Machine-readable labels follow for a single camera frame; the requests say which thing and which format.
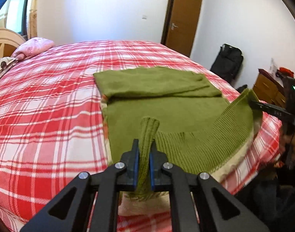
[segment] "beige curtain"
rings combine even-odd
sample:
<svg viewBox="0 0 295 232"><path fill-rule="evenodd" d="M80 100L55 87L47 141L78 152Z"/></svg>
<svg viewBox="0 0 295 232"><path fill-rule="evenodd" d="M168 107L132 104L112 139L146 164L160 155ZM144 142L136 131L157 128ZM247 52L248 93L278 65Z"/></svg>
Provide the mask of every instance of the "beige curtain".
<svg viewBox="0 0 295 232"><path fill-rule="evenodd" d="M37 0L28 0L27 2L27 36L28 39L38 36L37 31Z"/></svg>
<svg viewBox="0 0 295 232"><path fill-rule="evenodd" d="M6 27L10 1L11 0L7 0L0 10L0 28Z"/></svg>

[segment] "white wall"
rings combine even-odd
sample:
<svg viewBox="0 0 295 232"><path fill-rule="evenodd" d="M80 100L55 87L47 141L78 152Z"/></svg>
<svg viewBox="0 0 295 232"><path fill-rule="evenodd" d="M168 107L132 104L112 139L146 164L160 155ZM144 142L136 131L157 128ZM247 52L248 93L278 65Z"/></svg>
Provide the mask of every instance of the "white wall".
<svg viewBox="0 0 295 232"><path fill-rule="evenodd" d="M168 0L38 0L38 35L57 45L89 40L160 42ZM257 69L295 72L295 20L281 0L203 0L192 60L210 68L219 47L243 51L235 87L251 87Z"/></svg>

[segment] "drawer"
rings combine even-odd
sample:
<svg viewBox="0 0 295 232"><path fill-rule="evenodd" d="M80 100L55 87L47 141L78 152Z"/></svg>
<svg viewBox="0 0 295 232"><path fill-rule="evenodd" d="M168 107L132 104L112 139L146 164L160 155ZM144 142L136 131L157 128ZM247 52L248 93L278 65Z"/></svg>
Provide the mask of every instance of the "drawer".
<svg viewBox="0 0 295 232"><path fill-rule="evenodd" d="M277 95L274 98L275 104L278 106L281 106L285 108L286 103L285 103L285 97L278 91Z"/></svg>
<svg viewBox="0 0 295 232"><path fill-rule="evenodd" d="M270 99L274 99L276 94L278 93L277 86L262 74L258 74L254 86L256 86L263 93L268 95Z"/></svg>
<svg viewBox="0 0 295 232"><path fill-rule="evenodd" d="M261 89L257 88L257 86L254 85L253 91L257 95L259 100L263 100L267 102L268 104L272 104L272 98L270 98L266 93L264 93Z"/></svg>

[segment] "green sweater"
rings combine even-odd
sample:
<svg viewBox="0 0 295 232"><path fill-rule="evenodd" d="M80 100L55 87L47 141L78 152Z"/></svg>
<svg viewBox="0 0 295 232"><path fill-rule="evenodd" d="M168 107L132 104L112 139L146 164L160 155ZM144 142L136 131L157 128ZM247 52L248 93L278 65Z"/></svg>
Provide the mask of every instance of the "green sweater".
<svg viewBox="0 0 295 232"><path fill-rule="evenodd" d="M170 162L186 172L214 172L240 148L253 130L245 90L232 104L203 74L166 67L104 71L94 74L102 95L103 111L113 162L139 139L140 165L137 194L147 194L148 155L153 139Z"/></svg>

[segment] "drawer handle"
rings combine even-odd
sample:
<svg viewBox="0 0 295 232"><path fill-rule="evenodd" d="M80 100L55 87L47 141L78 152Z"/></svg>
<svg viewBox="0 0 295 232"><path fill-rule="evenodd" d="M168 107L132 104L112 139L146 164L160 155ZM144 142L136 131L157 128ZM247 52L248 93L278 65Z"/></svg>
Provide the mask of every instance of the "drawer handle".
<svg viewBox="0 0 295 232"><path fill-rule="evenodd" d="M269 86L268 86L268 85L266 85L264 82L263 82L263 85L264 85L264 86L266 86L266 87L269 89Z"/></svg>

